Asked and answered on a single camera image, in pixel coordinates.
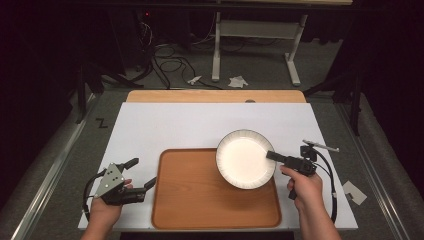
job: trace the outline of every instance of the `person's right hand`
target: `person's right hand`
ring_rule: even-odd
[[[287,183],[289,191],[295,189],[297,197],[294,204],[298,210],[304,210],[308,206],[316,206],[316,204],[324,205],[322,199],[322,179],[318,174],[310,177],[302,175],[291,168],[283,165],[280,166],[282,173],[291,177]]]

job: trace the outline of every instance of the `paper scrap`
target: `paper scrap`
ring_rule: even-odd
[[[362,202],[367,198],[367,196],[361,192],[355,185],[353,185],[350,181],[347,181],[343,185],[343,191],[346,195],[349,196],[348,200],[352,200],[354,203],[361,205]]]
[[[188,81],[187,81],[187,83],[189,83],[189,84],[191,84],[191,85],[194,85],[194,84],[197,82],[197,80],[199,80],[201,77],[202,77],[202,76],[194,77],[193,79],[188,80]]]
[[[230,78],[230,84],[228,84],[228,86],[230,87],[239,87],[239,88],[243,88],[243,85],[249,85],[246,80],[243,79],[242,76],[238,76],[238,77],[234,77],[234,78]]]

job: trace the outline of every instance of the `wooden tray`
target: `wooden tray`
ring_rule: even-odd
[[[152,224],[157,229],[270,228],[281,222],[274,178],[244,190],[219,173],[216,149],[161,154]]]

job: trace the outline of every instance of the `plate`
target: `plate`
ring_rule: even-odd
[[[245,129],[231,132],[218,145],[218,170],[238,188],[261,187],[272,178],[276,167],[275,161],[266,158],[268,151],[274,148],[261,134]]]

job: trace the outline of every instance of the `dark background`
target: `dark background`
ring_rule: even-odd
[[[302,41],[319,38],[325,44],[344,39],[329,79],[367,60],[361,68],[362,91],[400,162],[423,195],[424,183],[420,179],[424,155],[424,128],[421,126],[424,120],[423,3],[419,0],[355,1],[355,5],[384,7],[387,11],[384,14],[362,13],[356,18],[337,12],[331,16],[313,13],[309,15]],[[75,9],[52,2],[2,3],[0,158],[3,173],[0,181],[4,183],[4,190],[1,207],[72,109],[68,99],[76,89],[77,70],[82,59],[88,58],[117,73],[132,64],[122,60],[125,50],[118,50],[119,43],[112,34],[110,19],[116,15],[103,10],[80,10],[75,12]],[[148,20],[161,32],[158,37],[178,42],[188,49],[189,33],[199,37],[207,34],[204,29],[210,26],[212,15],[164,10],[152,13],[154,16]],[[231,17],[263,18],[256,14],[233,14]],[[297,17],[295,14],[285,16]],[[279,18],[269,15],[265,20]],[[131,25],[131,19],[124,19],[120,22],[121,29],[125,22]],[[133,34],[131,26],[128,32]]]

